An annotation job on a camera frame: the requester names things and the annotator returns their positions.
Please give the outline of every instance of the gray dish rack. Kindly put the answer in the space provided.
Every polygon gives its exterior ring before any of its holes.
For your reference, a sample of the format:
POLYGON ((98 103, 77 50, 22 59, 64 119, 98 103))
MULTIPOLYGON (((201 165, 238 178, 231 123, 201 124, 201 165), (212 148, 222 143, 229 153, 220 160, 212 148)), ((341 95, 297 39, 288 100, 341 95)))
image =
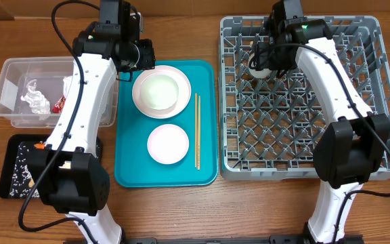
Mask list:
MULTIPOLYGON (((390 70, 380 24, 372 16, 308 16, 324 19, 343 66, 375 113, 390 120, 390 70)), ((312 151, 325 130, 322 109, 301 70, 281 79, 256 79, 248 71, 253 42, 269 41, 263 16, 221 21, 219 97, 221 175, 226 180, 317 178, 312 151)), ((371 180, 390 178, 386 153, 371 180)))

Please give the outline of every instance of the trash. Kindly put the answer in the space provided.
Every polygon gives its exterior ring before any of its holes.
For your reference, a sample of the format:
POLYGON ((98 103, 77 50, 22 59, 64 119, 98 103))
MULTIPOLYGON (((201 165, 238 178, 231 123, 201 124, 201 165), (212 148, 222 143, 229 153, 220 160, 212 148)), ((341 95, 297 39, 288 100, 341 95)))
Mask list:
POLYGON ((65 77, 63 80, 63 96, 58 100, 57 103, 52 108, 53 113, 60 113, 64 108, 64 103, 66 102, 66 98, 68 96, 68 90, 70 90, 70 86, 72 85, 72 77, 65 77))
POLYGON ((25 96, 20 96, 20 99, 29 103, 32 113, 43 115, 40 116, 40 120, 45 120, 51 113, 51 104, 40 91, 35 90, 37 87, 35 81, 37 80, 30 81, 34 82, 33 85, 28 85, 26 87, 28 92, 25 94, 25 96))

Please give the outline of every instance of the orange object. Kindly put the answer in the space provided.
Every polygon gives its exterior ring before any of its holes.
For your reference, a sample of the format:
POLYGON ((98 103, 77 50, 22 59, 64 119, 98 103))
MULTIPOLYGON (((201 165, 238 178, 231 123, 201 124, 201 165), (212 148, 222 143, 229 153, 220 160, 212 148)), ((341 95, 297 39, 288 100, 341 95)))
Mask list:
POLYGON ((43 143, 34 144, 34 147, 37 149, 45 149, 45 145, 43 143))

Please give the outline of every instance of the chopsticks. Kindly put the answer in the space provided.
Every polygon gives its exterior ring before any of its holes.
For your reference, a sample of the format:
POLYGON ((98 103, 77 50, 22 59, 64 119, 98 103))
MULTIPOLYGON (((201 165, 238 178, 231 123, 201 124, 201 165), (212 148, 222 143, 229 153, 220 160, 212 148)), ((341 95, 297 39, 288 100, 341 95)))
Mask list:
POLYGON ((195 93, 195 168, 201 168, 201 96, 195 93))
POLYGON ((198 97, 198 170, 201 168, 201 96, 198 97))
POLYGON ((195 93, 195 168, 198 168, 198 94, 195 93))

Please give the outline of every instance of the blue plastic tray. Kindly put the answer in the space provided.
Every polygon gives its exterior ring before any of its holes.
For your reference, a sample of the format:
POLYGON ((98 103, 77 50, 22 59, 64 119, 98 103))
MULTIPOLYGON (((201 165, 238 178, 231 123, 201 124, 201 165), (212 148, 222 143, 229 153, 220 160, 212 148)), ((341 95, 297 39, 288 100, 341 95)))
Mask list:
POLYGON ((122 82, 118 101, 115 148, 115 178, 125 187, 204 186, 216 179, 218 143, 216 126, 215 82, 212 66, 202 60, 158 61, 181 70, 189 79, 192 94, 189 104, 169 119, 152 119, 142 114, 133 103, 131 83, 122 82), (201 167, 195 168, 195 93, 201 96, 201 167), (178 163, 162 165, 147 151, 150 133, 164 124, 180 126, 189 137, 189 151, 178 163))

